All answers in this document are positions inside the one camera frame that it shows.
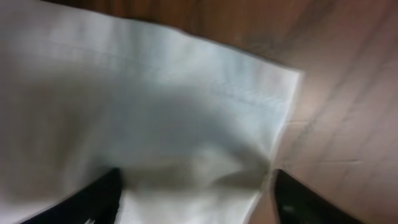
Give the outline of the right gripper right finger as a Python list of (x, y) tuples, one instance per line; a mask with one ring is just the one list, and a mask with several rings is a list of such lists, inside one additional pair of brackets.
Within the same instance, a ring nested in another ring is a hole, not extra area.
[(272, 196), (280, 224), (363, 224), (282, 169), (274, 171)]

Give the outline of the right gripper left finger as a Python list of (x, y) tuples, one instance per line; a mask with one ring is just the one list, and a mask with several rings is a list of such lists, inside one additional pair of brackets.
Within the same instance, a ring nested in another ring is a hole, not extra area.
[(88, 221), (114, 224), (121, 194), (121, 171), (114, 168), (71, 197), (22, 224), (77, 224)]

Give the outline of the white t-shirt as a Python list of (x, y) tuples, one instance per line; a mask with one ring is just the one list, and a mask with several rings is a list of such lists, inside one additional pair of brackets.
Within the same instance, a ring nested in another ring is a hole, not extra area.
[(1, 222), (112, 167), (120, 223), (247, 223), (302, 74), (177, 30), (1, 2)]

